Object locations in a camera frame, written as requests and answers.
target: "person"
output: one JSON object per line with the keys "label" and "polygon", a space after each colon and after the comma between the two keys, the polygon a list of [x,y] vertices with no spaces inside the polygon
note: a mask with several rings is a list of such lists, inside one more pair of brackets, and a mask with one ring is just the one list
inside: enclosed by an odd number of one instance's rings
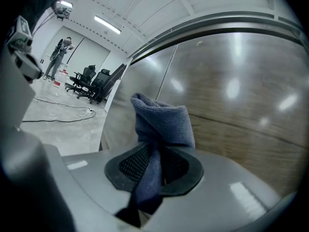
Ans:
{"label": "person", "polygon": [[61,61],[64,57],[64,55],[67,53],[68,50],[70,49],[74,49],[74,46],[72,45],[72,39],[71,37],[67,37],[64,41],[63,41],[63,49],[60,50],[59,54],[57,55],[57,57],[52,60],[47,69],[46,69],[46,72],[44,74],[44,77],[43,77],[43,80],[46,80],[47,78],[47,75],[49,74],[50,70],[52,67],[53,68],[53,71],[52,71],[52,76],[51,76],[51,79],[50,79],[50,82],[53,82],[54,79],[55,79],[55,74],[56,74],[56,71],[58,69],[58,67],[60,66],[61,64]]}

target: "concrete floor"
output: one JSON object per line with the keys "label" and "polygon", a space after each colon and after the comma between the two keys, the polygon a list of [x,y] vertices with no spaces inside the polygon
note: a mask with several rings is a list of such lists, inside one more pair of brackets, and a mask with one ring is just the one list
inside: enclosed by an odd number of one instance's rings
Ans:
{"label": "concrete floor", "polygon": [[[96,152],[99,148],[106,112],[105,101],[99,105],[89,104],[89,100],[81,97],[79,100],[72,91],[60,90],[48,80],[35,81],[31,87],[38,99],[57,103],[88,107],[96,112],[94,118],[72,123],[63,122],[28,122],[22,123],[21,129],[40,138],[44,144],[55,145],[62,156]],[[72,121],[91,117],[85,114],[87,109],[78,110],[71,107],[49,104],[33,99],[23,120],[64,120]]]}

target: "white ceiling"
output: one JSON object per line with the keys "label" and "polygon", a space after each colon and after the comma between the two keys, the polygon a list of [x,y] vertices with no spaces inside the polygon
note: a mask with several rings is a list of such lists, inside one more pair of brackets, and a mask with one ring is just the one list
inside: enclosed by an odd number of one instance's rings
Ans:
{"label": "white ceiling", "polygon": [[[267,11],[271,0],[67,0],[73,12],[65,26],[78,25],[129,56],[160,33],[185,21],[233,10]],[[120,35],[94,20],[98,15]]]}

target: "power cord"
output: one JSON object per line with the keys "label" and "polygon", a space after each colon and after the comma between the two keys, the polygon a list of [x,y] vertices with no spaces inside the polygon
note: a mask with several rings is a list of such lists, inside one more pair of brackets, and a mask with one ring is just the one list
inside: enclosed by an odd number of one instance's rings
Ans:
{"label": "power cord", "polygon": [[56,105],[61,105],[61,106],[67,106],[67,107],[72,107],[75,109],[79,109],[79,110],[83,110],[83,109],[89,109],[90,112],[94,112],[94,115],[92,117],[88,117],[88,118],[82,118],[82,119],[77,119],[77,120],[70,120],[70,121],[65,121],[65,120],[58,120],[58,119],[54,119],[54,120],[45,120],[45,119],[41,119],[41,120],[23,120],[23,123],[28,123],[28,122],[63,122],[63,123],[72,123],[72,122],[77,122],[77,121],[82,121],[82,120],[87,120],[87,119],[91,119],[94,116],[97,115],[96,111],[94,111],[93,109],[89,108],[89,107],[76,107],[76,106],[69,106],[66,104],[61,104],[61,103],[57,103],[57,102],[50,102],[50,101],[44,101],[38,98],[34,98],[38,101],[41,102],[46,102],[46,103],[50,103],[50,104],[56,104]]}

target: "gray pants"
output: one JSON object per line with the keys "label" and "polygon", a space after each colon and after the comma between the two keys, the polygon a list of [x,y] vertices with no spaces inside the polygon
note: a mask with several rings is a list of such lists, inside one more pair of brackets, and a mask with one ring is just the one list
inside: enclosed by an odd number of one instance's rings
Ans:
{"label": "gray pants", "polygon": [[58,67],[59,67],[60,64],[61,64],[62,59],[63,59],[63,57],[60,56],[60,54],[58,54],[58,56],[57,56],[53,61],[51,61],[51,62],[49,63],[49,65],[48,65],[48,67],[47,67],[47,69],[46,69],[46,72],[45,72],[44,76],[48,75],[49,72],[50,72],[50,69],[51,69],[52,67],[54,67],[54,68],[53,68],[53,71],[52,71],[52,79],[54,79],[54,78],[55,78],[56,71],[57,71]]}

